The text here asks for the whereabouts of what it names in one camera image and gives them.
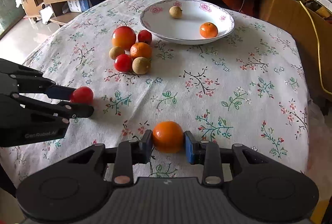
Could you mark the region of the red cherry tomato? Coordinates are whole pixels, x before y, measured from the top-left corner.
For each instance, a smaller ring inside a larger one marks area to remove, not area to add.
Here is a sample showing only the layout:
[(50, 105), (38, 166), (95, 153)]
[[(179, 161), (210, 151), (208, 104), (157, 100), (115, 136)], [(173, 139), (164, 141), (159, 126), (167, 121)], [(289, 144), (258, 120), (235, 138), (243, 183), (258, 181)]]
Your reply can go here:
[(127, 54), (121, 54), (116, 57), (114, 67), (120, 72), (130, 72), (132, 70), (132, 58)]
[(152, 34), (147, 31), (147, 30), (141, 30), (138, 34), (137, 34), (137, 40), (138, 42), (142, 42), (142, 43), (146, 43), (146, 44), (151, 44), (152, 42)]
[(93, 97), (93, 91), (89, 87), (80, 87), (70, 95), (70, 101), (90, 105), (93, 102)]

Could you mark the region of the small orange mandarin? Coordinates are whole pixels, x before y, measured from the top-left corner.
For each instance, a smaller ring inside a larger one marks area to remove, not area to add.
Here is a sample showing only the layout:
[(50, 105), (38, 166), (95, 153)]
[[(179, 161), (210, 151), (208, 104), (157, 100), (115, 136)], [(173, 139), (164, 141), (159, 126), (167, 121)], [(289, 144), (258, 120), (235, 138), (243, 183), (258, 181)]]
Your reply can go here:
[(218, 36), (218, 28), (212, 22), (205, 22), (200, 25), (199, 32), (203, 38), (214, 38)]

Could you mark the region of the tan longan fruit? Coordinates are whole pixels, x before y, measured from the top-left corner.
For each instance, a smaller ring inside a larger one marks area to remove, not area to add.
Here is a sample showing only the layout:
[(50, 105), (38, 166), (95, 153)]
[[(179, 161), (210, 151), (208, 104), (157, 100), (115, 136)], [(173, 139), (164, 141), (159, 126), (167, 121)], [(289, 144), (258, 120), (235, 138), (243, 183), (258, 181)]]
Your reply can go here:
[(149, 59), (145, 57), (137, 57), (132, 62), (132, 70), (137, 75), (144, 75), (146, 74), (151, 67), (151, 62)]
[(169, 9), (169, 14), (172, 18), (179, 19), (182, 17), (182, 9), (179, 6), (172, 6)]
[(125, 50), (121, 47), (112, 47), (109, 51), (109, 57), (112, 59), (112, 60), (115, 60), (118, 56), (120, 55), (123, 55), (125, 54)]

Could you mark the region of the floral white tablecloth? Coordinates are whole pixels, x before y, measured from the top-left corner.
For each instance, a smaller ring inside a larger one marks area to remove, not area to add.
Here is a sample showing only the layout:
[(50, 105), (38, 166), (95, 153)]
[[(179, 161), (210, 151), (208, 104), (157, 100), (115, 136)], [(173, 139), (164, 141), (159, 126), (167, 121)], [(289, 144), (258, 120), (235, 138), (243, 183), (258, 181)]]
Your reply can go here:
[(197, 140), (223, 148), (241, 143), (300, 172), (308, 161), (308, 90), (296, 43), (287, 32), (232, 12), (234, 31), (221, 40), (185, 46), (154, 38), (151, 70), (117, 71), (112, 32), (140, 31), (140, 14), (160, 0), (107, 0), (80, 14), (40, 45), (26, 66), (57, 84), (94, 93), (90, 119), (73, 119), (59, 140), (1, 149), (14, 184), (96, 143), (137, 140), (174, 121)]

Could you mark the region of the large red-orange tomato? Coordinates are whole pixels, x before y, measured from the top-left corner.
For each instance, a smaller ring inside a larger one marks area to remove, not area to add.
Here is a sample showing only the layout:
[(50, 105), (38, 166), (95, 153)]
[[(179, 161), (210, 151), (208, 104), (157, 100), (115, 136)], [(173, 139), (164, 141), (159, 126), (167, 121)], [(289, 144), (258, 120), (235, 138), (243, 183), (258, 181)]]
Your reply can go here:
[(128, 26), (120, 26), (113, 31), (111, 42), (114, 47), (129, 51), (136, 43), (136, 33)]

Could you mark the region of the white floral porcelain bowl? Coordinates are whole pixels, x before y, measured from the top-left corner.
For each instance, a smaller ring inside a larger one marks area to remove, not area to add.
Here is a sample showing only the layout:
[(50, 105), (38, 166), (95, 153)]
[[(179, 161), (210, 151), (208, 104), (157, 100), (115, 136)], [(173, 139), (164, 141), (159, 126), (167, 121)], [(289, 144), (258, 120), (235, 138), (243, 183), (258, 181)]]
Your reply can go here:
[[(169, 9), (179, 6), (182, 17), (172, 18)], [(199, 45), (228, 36), (235, 28), (233, 17), (225, 9), (200, 0), (163, 0), (146, 7), (140, 15), (141, 25), (154, 36), (177, 44)], [(218, 36), (203, 38), (200, 25), (212, 22), (218, 28)]]

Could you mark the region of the cardboard box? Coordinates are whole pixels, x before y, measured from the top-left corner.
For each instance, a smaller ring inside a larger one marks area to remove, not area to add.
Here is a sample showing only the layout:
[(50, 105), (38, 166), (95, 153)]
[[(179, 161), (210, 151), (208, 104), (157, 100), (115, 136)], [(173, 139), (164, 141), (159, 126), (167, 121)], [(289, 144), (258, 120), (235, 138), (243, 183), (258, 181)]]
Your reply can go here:
[(313, 11), (317, 33), (303, 7), (295, 0), (262, 0), (259, 18), (295, 39), (311, 97), (331, 100), (331, 24)]

